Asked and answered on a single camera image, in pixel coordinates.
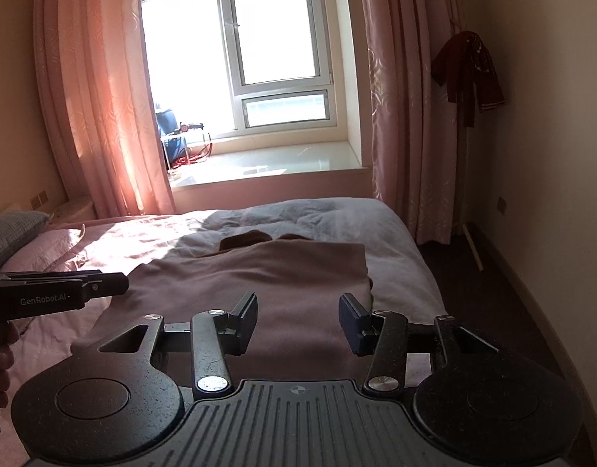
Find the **pink duvet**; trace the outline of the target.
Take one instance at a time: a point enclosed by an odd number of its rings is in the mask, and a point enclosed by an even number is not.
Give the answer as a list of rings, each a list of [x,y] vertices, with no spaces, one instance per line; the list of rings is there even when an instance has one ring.
[[[247,293],[258,320],[234,379],[362,379],[337,319],[350,293],[367,310],[429,324],[444,313],[414,240],[389,208],[362,198],[289,200],[235,211],[78,221],[43,232],[9,271],[99,269],[129,278],[126,294],[19,323],[13,388],[146,314],[186,323],[230,310]]]

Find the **mauve cloth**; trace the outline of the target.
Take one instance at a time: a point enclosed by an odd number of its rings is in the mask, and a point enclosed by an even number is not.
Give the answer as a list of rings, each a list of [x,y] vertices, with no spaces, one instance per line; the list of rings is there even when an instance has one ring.
[[[132,271],[127,292],[111,300],[71,350],[145,314],[184,323],[212,309],[231,311],[247,293],[257,297],[258,318],[247,352],[227,358],[233,381],[363,380],[369,360],[352,353],[338,302],[350,293],[369,309],[370,279],[364,247],[341,242],[275,239],[207,256],[153,260]]]

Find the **blue object on windowsill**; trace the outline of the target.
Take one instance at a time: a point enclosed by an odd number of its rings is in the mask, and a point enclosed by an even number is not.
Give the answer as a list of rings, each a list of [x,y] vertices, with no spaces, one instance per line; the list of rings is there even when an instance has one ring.
[[[194,165],[212,155],[213,142],[203,123],[179,123],[172,110],[156,113],[167,170]]]

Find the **white framed window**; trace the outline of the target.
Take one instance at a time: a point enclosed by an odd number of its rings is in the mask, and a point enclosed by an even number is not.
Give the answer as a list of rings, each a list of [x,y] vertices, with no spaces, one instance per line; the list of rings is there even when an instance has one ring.
[[[343,139],[326,0],[143,0],[143,21],[159,109],[221,140]]]

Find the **dark coat on stand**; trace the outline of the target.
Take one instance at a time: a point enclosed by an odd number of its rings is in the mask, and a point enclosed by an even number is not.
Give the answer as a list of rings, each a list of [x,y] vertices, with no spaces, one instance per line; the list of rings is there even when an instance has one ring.
[[[491,54],[475,32],[461,32],[444,44],[431,63],[431,77],[446,86],[448,101],[462,110],[465,128],[475,126],[476,110],[505,104]]]

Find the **grey pillow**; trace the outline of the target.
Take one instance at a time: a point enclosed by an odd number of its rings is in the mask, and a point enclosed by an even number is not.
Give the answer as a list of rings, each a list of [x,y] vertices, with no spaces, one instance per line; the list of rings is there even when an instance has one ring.
[[[50,216],[41,211],[8,211],[0,214],[0,268],[20,248],[39,235]]]

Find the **pink pillow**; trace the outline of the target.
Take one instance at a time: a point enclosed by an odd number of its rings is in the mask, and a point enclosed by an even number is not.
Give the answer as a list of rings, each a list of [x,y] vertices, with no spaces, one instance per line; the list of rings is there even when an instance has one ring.
[[[47,271],[76,246],[84,235],[84,225],[48,230],[13,254],[0,268],[0,272]]]

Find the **pink left curtain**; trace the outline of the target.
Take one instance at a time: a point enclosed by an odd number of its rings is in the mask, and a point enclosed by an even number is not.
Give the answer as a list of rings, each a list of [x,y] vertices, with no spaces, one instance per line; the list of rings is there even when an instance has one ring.
[[[66,194],[101,218],[172,214],[142,0],[34,0],[37,87]]]

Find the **pink curtain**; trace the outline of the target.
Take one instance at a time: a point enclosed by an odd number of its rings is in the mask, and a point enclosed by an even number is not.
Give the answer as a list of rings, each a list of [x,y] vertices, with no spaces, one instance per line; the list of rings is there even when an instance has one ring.
[[[461,31],[459,0],[362,0],[371,95],[374,195],[416,242],[451,239],[457,107],[431,77]]]
[[[34,0],[37,87],[66,194],[101,218],[172,214],[142,0]]]

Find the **pink right curtain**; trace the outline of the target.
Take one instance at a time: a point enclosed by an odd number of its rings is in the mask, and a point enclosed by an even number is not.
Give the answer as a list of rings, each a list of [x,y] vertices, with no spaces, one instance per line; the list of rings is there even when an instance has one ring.
[[[374,195],[416,242],[451,239],[457,107],[431,77],[461,31],[459,0],[362,0],[371,95]]]

